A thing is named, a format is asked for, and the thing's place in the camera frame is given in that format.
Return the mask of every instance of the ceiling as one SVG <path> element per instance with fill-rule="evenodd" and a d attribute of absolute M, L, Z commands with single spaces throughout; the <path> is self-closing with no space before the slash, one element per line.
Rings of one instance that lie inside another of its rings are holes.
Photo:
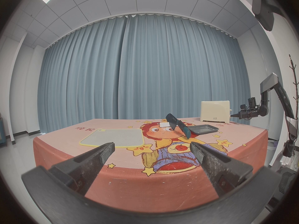
<path fill-rule="evenodd" d="M 239 0 L 24 0 L 4 35 L 46 48 L 71 30 L 104 17 L 132 12 L 167 12 L 211 23 L 239 37 L 258 22 Z"/>

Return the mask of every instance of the kitchen knife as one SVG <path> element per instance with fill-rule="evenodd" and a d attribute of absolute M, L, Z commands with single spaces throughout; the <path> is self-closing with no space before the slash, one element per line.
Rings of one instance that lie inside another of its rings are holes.
<path fill-rule="evenodd" d="M 167 122 L 169 122 L 171 128 L 174 130 L 176 128 L 176 125 L 179 126 L 179 128 L 182 130 L 182 132 L 185 134 L 185 136 L 188 138 L 190 138 L 191 136 L 191 132 L 188 129 L 188 127 L 180 120 L 178 120 L 177 118 L 175 118 L 172 114 L 167 114 L 166 116 L 166 120 Z"/>

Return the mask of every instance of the table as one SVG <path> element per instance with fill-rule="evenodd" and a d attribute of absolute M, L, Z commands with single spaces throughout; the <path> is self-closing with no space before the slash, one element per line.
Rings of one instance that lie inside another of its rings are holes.
<path fill-rule="evenodd" d="M 234 122 L 201 122 L 198 117 L 181 120 L 187 126 L 210 124 L 219 130 L 186 139 L 178 127 L 160 128 L 164 119 L 92 119 L 34 138 L 35 163 L 49 169 L 93 149 L 83 145 L 100 145 L 99 137 L 105 141 L 110 135 L 118 148 L 85 197 L 139 212 L 178 211 L 218 198 L 190 152 L 192 141 L 252 165 L 253 173 L 264 165 L 267 130 Z"/>

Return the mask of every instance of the red hair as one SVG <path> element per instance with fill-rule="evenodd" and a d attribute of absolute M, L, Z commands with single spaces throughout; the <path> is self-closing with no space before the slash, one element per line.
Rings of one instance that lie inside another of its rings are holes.
<path fill-rule="evenodd" d="M 183 122 L 186 126 L 194 126 L 194 124 L 191 124 L 191 123 L 187 123 L 187 122 Z M 149 124 L 144 124 L 142 126 L 140 126 L 140 129 L 142 130 L 142 134 L 144 137 L 147 137 L 148 139 L 151 139 L 151 140 L 162 140 L 162 139 L 159 139 L 159 138 L 155 138 L 155 137 L 151 137 L 149 136 L 147 133 L 149 132 L 150 128 L 152 126 L 156 126 L 156 125 L 160 125 L 160 122 L 152 122 L 152 123 L 149 123 Z M 195 138 L 197 137 L 196 134 L 193 134 L 191 132 L 191 136 L 190 138 Z M 179 139 L 177 138 L 174 138 L 174 139 L 171 139 L 172 141 L 179 141 Z"/>

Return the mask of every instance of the wall baseboard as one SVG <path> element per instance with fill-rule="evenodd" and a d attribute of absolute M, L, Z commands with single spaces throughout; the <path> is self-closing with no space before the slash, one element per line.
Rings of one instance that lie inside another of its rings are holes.
<path fill-rule="evenodd" d="M 22 135 L 22 134 L 26 134 L 26 133 L 30 136 L 30 135 L 34 135 L 34 134 L 40 133 L 40 130 L 33 131 L 33 132 L 30 132 L 30 133 L 28 133 L 27 131 L 22 131 L 22 132 L 14 133 L 13 136 L 16 137 L 16 136 L 19 136 L 19 135 Z"/>

